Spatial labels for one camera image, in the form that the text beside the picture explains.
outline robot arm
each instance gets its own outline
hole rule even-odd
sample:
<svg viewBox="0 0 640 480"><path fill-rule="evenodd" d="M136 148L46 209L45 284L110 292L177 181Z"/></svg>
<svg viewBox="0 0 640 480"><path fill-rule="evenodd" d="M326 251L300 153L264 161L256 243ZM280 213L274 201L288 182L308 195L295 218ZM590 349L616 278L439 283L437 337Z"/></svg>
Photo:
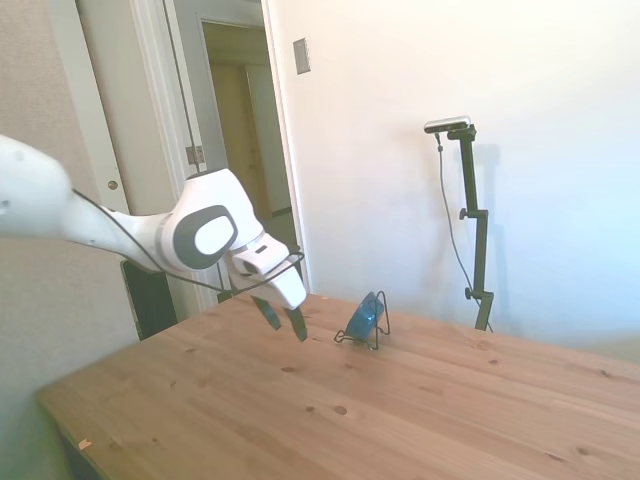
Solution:
<svg viewBox="0 0 640 480"><path fill-rule="evenodd" d="M306 338L298 309L306 291L290 268L290 252L264 231L228 169L188 178L171 212L131 216L95 205L73 190L54 159L0 135L2 236L64 239L172 274L206 270L223 260L234 287L252 289L269 323L279 328L273 302L285 308L298 337Z"/></svg>

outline black cable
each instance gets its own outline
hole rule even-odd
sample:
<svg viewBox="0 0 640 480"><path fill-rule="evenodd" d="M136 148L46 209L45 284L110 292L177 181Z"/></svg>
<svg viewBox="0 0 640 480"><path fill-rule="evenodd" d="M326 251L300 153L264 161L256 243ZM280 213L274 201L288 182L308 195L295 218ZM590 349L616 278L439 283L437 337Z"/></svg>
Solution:
<svg viewBox="0 0 640 480"><path fill-rule="evenodd" d="M440 156L440 189L442 190L442 200L444 201L444 208L447 211L447 221L449 222L449 236L451 237L451 244L453 245L453 251L456 254L456 259L458 260L458 265L460 265L460 269L462 269L462 273L464 273L464 278L467 280L467 285L469 286L469 291L473 291L473 287L471 286L471 280L469 279L469 274L467 273L467 269L464 268L464 264L460 259L460 254L458 253L458 246L456 245L456 239L453 235L453 224L451 223L451 213L449 211L449 202L447 201L447 194L444 188L444 174L443 174L443 165L442 165L442 151L444 150L442 143L440 143L440 134L436 133L435 135L436 141L438 142L438 155ZM473 299L478 308L480 308L480 302L477 298ZM489 331L493 333L493 328L489 321L487 321L487 327L489 327Z"/></svg>
<svg viewBox="0 0 640 480"><path fill-rule="evenodd" d="M120 222L118 222L118 220L116 220L114 217L112 217L111 215L109 215L109 213L107 213L107 211L102 208L100 205L98 205L96 202L94 202L93 200L91 200L89 197L87 197L85 194L83 194L82 192L79 192L76 189L73 189L73 193L75 193L77 196L79 196L80 198L82 198L83 200L85 200L86 202L88 202L89 204L93 205L95 208L97 208L101 213L103 213L109 220L111 220L120 230L122 230L122 232L129 238L129 240L131 240L141 251L142 253L145 254L145 256L151 260L151 263L153 263L153 265L162 273L164 273L165 275L167 275L168 277L171 278L175 278L176 280L182 280L183 282L187 282L187 283L192 283L193 285L198 285L199 287L204 287L204 288L209 288L215 292L218 293L227 293L230 295L239 295L241 293L244 292L248 292L249 290L253 290L254 288L258 288L261 287L263 285L266 285L267 283L271 282L273 279L279 277L280 275L282 275L284 272L286 272L287 270L289 270L290 268L295 267L296 265L298 265L300 262L302 262L302 260L304 259L304 253L302 252L295 252L292 253L291 255L295 255L298 257L298 259L293 262L291 265L289 265L288 267L286 267L285 269L283 269L281 272L273 275L272 277L267 278L266 280L262 280L261 282L256 283L255 285L252 285L250 287L246 287L246 288L240 288L240 289L233 289L233 290L225 290L224 288L218 288L218 287L214 287L213 285L209 285L208 283L203 283L203 282L198 282L197 280L193 280L191 278L186 278L186 277L181 277L180 275L176 275L175 273L171 273L169 271L167 271L166 269L164 269L155 258L153 258L153 256L147 251L146 248L144 248L142 246L142 244L140 244L140 242L138 240L135 239L135 237L133 235L131 235L126 228L124 228L122 226L122 224Z"/></svg>

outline wooden table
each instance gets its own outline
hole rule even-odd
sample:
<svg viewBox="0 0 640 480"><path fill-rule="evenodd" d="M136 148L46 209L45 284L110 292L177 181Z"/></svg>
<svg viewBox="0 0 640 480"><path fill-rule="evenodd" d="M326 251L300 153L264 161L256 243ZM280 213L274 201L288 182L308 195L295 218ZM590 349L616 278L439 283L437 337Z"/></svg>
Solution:
<svg viewBox="0 0 640 480"><path fill-rule="evenodd" d="M40 401L116 480L640 479L639 367L393 312L335 344L354 309L311 296L299 343L233 299Z"/></svg>

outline black metal pole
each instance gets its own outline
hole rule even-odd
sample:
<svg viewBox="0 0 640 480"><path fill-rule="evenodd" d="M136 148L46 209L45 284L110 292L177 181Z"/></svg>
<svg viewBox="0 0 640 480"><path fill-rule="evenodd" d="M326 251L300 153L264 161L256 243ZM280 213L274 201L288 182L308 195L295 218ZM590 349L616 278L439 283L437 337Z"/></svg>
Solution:
<svg viewBox="0 0 640 480"><path fill-rule="evenodd" d="M468 299L475 298L480 303L475 328L486 330L493 303L493 293L484 289L484 279L487 263L487 235L489 228L489 211L478 210L478 196L476 192L476 176L473 165L473 141L476 139L476 127L469 125L467 128L452 130L447 133L449 140L460 142L462 155L462 176L464 178L464 193L467 200L467 208L460 211L460 219L465 217L476 220L476 252L473 270L473 289L465 289Z"/></svg>

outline light switch plate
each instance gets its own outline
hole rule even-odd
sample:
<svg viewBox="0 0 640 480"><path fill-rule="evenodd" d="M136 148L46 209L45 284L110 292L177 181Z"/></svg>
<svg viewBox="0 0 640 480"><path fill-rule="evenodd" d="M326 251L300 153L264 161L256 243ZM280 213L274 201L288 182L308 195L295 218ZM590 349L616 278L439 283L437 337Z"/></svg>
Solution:
<svg viewBox="0 0 640 480"><path fill-rule="evenodd" d="M307 39L301 38L293 42L293 53L296 57L296 68L298 75L311 71L311 63L309 62L309 49L307 48Z"/></svg>

